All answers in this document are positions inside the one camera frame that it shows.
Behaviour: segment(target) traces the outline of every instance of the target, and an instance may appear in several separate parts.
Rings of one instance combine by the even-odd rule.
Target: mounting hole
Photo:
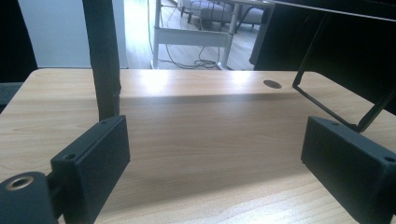
[[[267,87],[273,88],[273,89],[281,89],[282,85],[280,85],[279,83],[273,81],[273,80],[264,80],[264,84]]]
[[[34,178],[29,175],[16,178],[7,185],[7,189],[8,190],[23,189],[29,186],[33,182],[33,180]]]
[[[385,157],[384,159],[385,159],[386,161],[396,162],[396,160],[393,159],[392,157]]]
[[[69,155],[67,155],[67,156],[64,156],[64,160],[70,161],[70,160],[72,160],[72,159],[75,158],[75,157],[76,157],[75,154],[69,154]]]

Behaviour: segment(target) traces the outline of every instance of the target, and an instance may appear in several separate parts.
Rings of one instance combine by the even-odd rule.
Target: wooden desk
[[[133,159],[97,223],[354,222],[301,163],[307,117],[329,117],[291,87],[294,76],[122,70]],[[370,106],[319,75],[302,87],[349,120]],[[91,70],[33,72],[0,115],[0,181],[48,174],[97,120]],[[394,150],[395,124],[383,111],[364,135]]]

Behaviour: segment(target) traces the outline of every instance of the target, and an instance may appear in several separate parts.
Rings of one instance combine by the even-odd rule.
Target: gray sofa
[[[221,24],[230,23],[233,16],[233,5],[214,0],[183,0],[181,16],[188,13],[188,23],[191,23],[192,14],[197,16],[200,21],[217,21]],[[237,29],[242,23],[261,24],[263,9],[242,5],[239,12],[239,23]]]

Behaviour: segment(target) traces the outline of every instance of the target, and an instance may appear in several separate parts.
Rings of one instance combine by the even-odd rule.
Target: metal bar
[[[231,17],[231,24],[230,24],[230,29],[228,31],[228,37],[226,40],[225,48],[224,48],[224,53],[222,55],[221,61],[219,63],[219,68],[221,69],[226,69],[227,68],[227,62],[228,62],[228,57],[230,55],[231,51],[231,44],[233,43],[233,34],[235,32],[235,26],[236,22],[238,20],[238,15],[239,15],[239,8],[241,7],[241,4],[236,3],[233,6],[233,16]]]
[[[315,32],[314,38],[312,39],[311,44],[309,45],[309,48],[308,48],[308,50],[305,53],[303,61],[300,64],[300,68],[298,69],[297,76],[296,76],[296,78],[293,81],[293,87],[294,88],[297,87],[301,83],[301,79],[303,78],[303,74],[305,72],[306,62],[308,61],[309,56],[312,53],[312,50],[314,50],[315,45],[320,40],[320,37],[322,36],[323,31],[325,30],[326,25],[329,22],[330,18],[331,18],[331,14],[328,13],[328,12],[326,12],[323,15],[323,18],[322,18],[322,20],[320,22],[320,25],[319,25],[317,31]]]
[[[358,125],[359,132],[364,132],[381,111],[396,97],[396,87],[387,95],[383,96],[361,119]]]
[[[120,62],[111,0],[83,0],[99,120],[120,114]]]
[[[154,50],[152,52],[152,69],[158,69],[158,53],[159,53],[159,41],[160,36],[158,35],[158,31],[160,28],[160,17],[161,17],[161,0],[155,1],[155,22],[154,22]]]
[[[228,34],[208,31],[160,28],[156,32],[158,44],[225,47],[228,38]]]
[[[285,1],[275,1],[275,0],[266,0],[267,2],[270,3],[275,3],[275,4],[280,4],[280,5],[285,5],[285,6],[291,6],[291,7],[301,7],[301,8],[307,8],[307,9],[313,9],[317,11],[324,11],[324,12],[329,12],[329,13],[335,13],[335,14],[341,14],[341,15],[349,15],[349,16],[355,16],[355,17],[362,17],[362,18],[368,18],[368,19],[374,19],[374,20],[380,20],[380,21],[396,21],[393,18],[387,18],[385,17],[379,17],[379,16],[370,16],[370,15],[364,15],[360,13],[352,13],[352,12],[347,12],[347,11],[339,11],[339,10],[334,10],[334,9],[329,9],[329,8],[324,8],[324,7],[311,7],[308,5],[304,4],[294,4],[294,3],[288,3]]]
[[[305,91],[303,91],[300,87],[296,86],[294,87],[295,90],[297,90],[301,95],[303,95],[305,98],[307,98],[308,100],[310,100],[312,103],[314,103],[315,105],[317,105],[318,107],[320,107],[322,110],[324,110],[326,113],[330,114],[333,118],[337,119],[338,121],[340,121],[342,124],[346,125],[348,128],[357,131],[358,130],[358,126],[356,124],[350,124],[349,122],[347,122],[346,120],[344,120],[343,118],[341,118],[339,115],[337,115],[336,113],[332,112],[332,110],[330,110],[326,105],[322,104],[321,102],[319,102],[317,99],[315,99],[314,97],[310,96],[308,93],[306,93]]]

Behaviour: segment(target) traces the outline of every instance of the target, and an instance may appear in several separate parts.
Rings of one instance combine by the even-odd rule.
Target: wall
[[[81,0],[19,0],[38,67],[91,67]],[[113,0],[120,67],[126,60],[123,0]]]

